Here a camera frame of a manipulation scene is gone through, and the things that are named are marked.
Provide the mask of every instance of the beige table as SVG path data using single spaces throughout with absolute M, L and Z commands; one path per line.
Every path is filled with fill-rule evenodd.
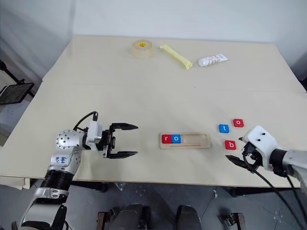
M 126 38 L 78 36 L 73 39 L 72 44 L 76 45 L 79 40 L 84 39 L 100 39 L 103 44 L 106 40 L 125 41 Z M 134 39 L 126 40 L 128 48 L 128 44 Z M 205 46 L 208 43 L 169 40 L 167 43 L 178 51 L 181 51 L 181 48 L 177 48 L 173 42 L 185 43 L 182 48 L 189 44 L 194 52 L 197 52 L 194 45 Z M 114 122 L 137 125 L 138 130 L 116 131 L 118 138 L 115 151 L 137 150 L 139 153 L 126 159 L 110 160 L 103 159 L 98 151 L 84 151 L 76 180 L 266 186 L 257 176 L 226 159 L 226 154 L 240 156 L 243 143 L 236 141 L 238 150 L 228 151 L 224 149 L 224 140 L 237 140 L 249 128 L 261 125 L 277 138 L 284 149 L 307 150 L 307 124 L 304 123 L 307 96 L 274 45 L 228 43 L 230 46 L 245 46 L 246 48 L 239 49 L 241 53 L 246 49 L 253 50 L 254 53 L 259 53 L 259 50 L 265 53 L 266 50 L 268 56 L 275 57 L 275 61 L 272 61 L 275 71 L 272 63 L 264 68 L 266 60 L 256 59 L 253 64 L 246 61 L 254 54 L 248 56 L 246 53 L 245 59 L 238 59 L 238 49 L 231 52 L 230 48 L 227 49 L 227 43 L 221 43 L 223 50 L 228 50 L 227 54 L 223 50 L 218 51 L 220 45 L 215 44 L 216 50 L 211 52 L 223 53 L 230 57 L 230 60 L 208 69 L 194 67 L 191 70 L 181 69 L 180 64 L 166 54 L 159 53 L 159 50 L 153 59 L 146 61 L 133 59 L 127 54 L 127 61 L 117 66 L 116 56 L 110 52 L 111 45 L 108 43 L 105 43 L 105 52 L 100 52 L 100 65 L 97 62 L 98 53 L 92 48 L 97 46 L 94 42 L 89 43 L 88 48 L 83 43 L 80 48 L 72 48 L 71 54 L 66 58 L 63 56 L 66 54 L 63 54 L 47 74 L 37 95 L 3 147 L 0 175 L 43 178 L 55 149 L 54 139 L 57 134 L 67 128 L 73 128 L 82 116 L 96 110 L 99 113 L 98 121 L 104 128 Z M 87 53 L 88 49 L 93 52 L 92 61 L 85 58 L 86 63 L 81 65 L 79 59 L 83 59 L 82 56 L 75 59 L 74 54 L 83 52 L 85 57 L 91 58 Z M 118 53 L 117 60 L 121 60 L 124 54 L 124 51 Z M 106 56 L 113 60 L 112 74 L 111 62 L 103 61 L 108 60 Z M 75 63 L 75 68 L 79 71 L 73 70 L 71 62 Z M 259 80 L 253 79 L 257 68 L 250 71 L 249 75 L 240 73 L 239 68 L 245 69 L 246 65 L 259 66 L 259 73 L 263 73 Z M 100 77 L 94 76 L 96 71 L 101 71 Z M 270 76 L 276 79 L 275 84 Z M 231 79 L 242 81 L 235 84 Z M 249 88 L 245 89 L 243 85 L 249 85 Z M 245 127 L 234 128 L 231 125 L 234 118 L 244 119 Z M 229 124 L 231 132 L 219 133 L 219 124 Z M 162 150 L 159 148 L 161 132 L 209 132 L 213 148 Z M 284 178 L 262 168 L 259 171 L 273 185 L 289 186 Z

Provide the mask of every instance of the floor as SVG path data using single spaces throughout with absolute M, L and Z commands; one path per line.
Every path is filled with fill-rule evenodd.
M 30 190 L 22 191 L 0 185 L 0 225 L 5 230 L 11 229 L 11 222 L 20 220 L 40 183 L 37 181 Z M 204 230 L 236 230 L 236 226 L 228 228 L 218 218 L 229 212 L 242 212 L 247 230 L 299 229 L 274 193 L 233 198 L 223 188 L 215 186 L 137 183 L 127 183 L 122 191 L 109 184 L 105 193 L 72 185 L 69 192 L 66 220 L 72 230 L 94 230 L 99 211 L 123 208 L 133 203 L 151 207 L 154 229 L 174 229 L 177 207 L 182 204 L 191 205 L 197 210 Z M 282 194 L 303 222 L 292 192 L 284 191 Z

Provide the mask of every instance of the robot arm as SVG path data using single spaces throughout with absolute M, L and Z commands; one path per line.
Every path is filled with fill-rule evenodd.
M 293 176 L 300 181 L 302 190 L 307 194 L 307 151 L 279 149 L 276 139 L 261 126 L 251 129 L 240 140 L 246 143 L 242 154 L 250 156 L 255 162 L 250 168 L 240 158 L 227 155 L 232 163 L 253 171 L 263 166 L 276 175 Z
M 78 125 L 93 115 L 89 128 L 81 129 Z M 103 130 L 97 122 L 98 113 L 89 113 L 82 118 L 73 130 L 64 130 L 55 140 L 56 150 L 51 157 L 50 166 L 41 186 L 20 222 L 20 229 L 62 230 L 67 208 L 63 205 L 68 197 L 68 189 L 81 163 L 82 150 L 101 150 L 104 158 L 126 158 L 136 151 L 121 151 L 112 154 L 115 147 L 115 129 L 131 130 L 138 127 L 126 123 L 112 123 L 108 130 Z

